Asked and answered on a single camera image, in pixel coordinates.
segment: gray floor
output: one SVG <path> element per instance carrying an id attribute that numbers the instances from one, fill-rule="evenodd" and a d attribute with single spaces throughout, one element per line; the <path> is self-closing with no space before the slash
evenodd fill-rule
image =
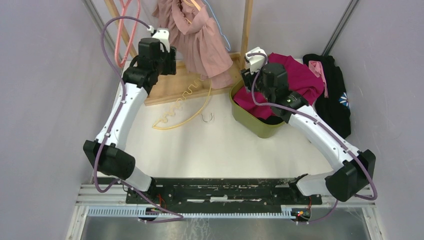
<path id="1" fill-rule="evenodd" d="M 327 209 L 313 209 L 312 218 Z M 326 220 L 296 226 L 287 219 L 191 218 L 144 224 L 128 217 L 88 217 L 82 240 L 370 240 L 360 208 L 337 209 Z"/>

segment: green bin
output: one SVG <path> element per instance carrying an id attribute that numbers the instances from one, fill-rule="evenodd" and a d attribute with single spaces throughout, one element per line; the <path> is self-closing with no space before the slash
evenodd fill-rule
<path id="1" fill-rule="evenodd" d="M 237 122 L 241 123 L 250 131 L 254 132 L 254 134 L 256 134 L 258 137 L 262 139 L 267 139 L 274 135 L 277 132 L 278 128 L 284 124 L 284 122 L 281 122 L 276 125 L 269 125 L 263 123 L 261 120 L 254 117 L 248 111 L 244 110 L 241 106 L 237 105 L 237 103 L 234 102 L 233 97 L 244 86 L 245 85 L 243 83 L 243 80 L 240 80 L 232 87 L 231 91 L 229 92 L 232 116 Z"/>

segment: wall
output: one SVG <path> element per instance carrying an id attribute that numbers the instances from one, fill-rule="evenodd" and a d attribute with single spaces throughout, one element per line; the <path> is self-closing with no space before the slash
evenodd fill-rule
<path id="1" fill-rule="evenodd" d="M 64 239 L 116 78 L 82 1 L 1 1 L 0 33 L 0 239 Z"/>
<path id="2" fill-rule="evenodd" d="M 104 0 L 92 0 L 96 9 L 107 22 L 111 15 Z M 155 10 L 155 0 L 141 0 L 140 19 L 157 26 L 157 19 L 152 17 Z M 231 44 L 231 52 L 239 52 L 242 44 L 243 19 L 245 0 L 208 0 L 220 25 L 222 32 Z M 334 28 L 348 5 L 349 0 L 255 0 L 251 17 L 249 49 L 261 46 L 266 52 L 293 55 L 301 58 L 304 54 L 320 54 L 330 39 Z M 133 0 L 126 15 L 135 16 L 137 1 Z M 133 28 L 133 21 L 126 20 L 128 32 Z M 109 28 L 111 36 L 116 38 L 117 27 Z M 145 27 L 137 28 L 134 46 L 140 38 L 147 37 Z M 122 43 L 120 52 L 123 54 L 125 45 Z"/>
<path id="3" fill-rule="evenodd" d="M 349 140 L 377 156 L 388 240 L 423 239 L 424 1 L 360 1 L 331 51 L 351 104 Z"/>

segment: wooden post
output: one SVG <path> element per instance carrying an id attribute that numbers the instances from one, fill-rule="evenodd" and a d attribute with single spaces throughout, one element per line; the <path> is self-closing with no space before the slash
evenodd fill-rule
<path id="1" fill-rule="evenodd" d="M 117 6 L 114 3 L 114 0 L 104 0 L 104 3 L 107 6 L 107 9 L 109 10 L 110 15 L 112 16 L 112 18 L 118 17 L 120 15 Z M 129 54 L 131 55 L 131 57 L 135 57 L 137 55 L 137 51 L 134 48 L 134 45 L 132 42 L 130 42 L 130 35 L 128 34 L 127 28 L 124 26 L 122 26 L 122 31 L 121 31 L 121 36 L 122 36 L 122 40 L 123 43 L 125 44 L 125 46 L 128 46 L 128 44 L 131 44 L 131 47 L 129 48 Z"/>
<path id="2" fill-rule="evenodd" d="M 245 68 L 245 54 L 248 52 L 249 32 L 251 30 L 253 0 L 246 0 L 244 5 L 243 36 L 241 37 L 240 57 L 238 58 L 238 67 L 240 70 Z"/>

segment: pink dress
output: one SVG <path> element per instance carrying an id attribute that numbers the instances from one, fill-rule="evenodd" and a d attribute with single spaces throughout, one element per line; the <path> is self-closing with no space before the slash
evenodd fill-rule
<path id="1" fill-rule="evenodd" d="M 169 30 L 169 43 L 176 47 L 189 72 L 211 79 L 214 89 L 224 88 L 233 80 L 228 69 L 233 61 L 221 39 L 217 23 L 201 0 L 196 0 L 200 11 L 181 0 L 157 0 L 153 16 L 160 28 Z"/>

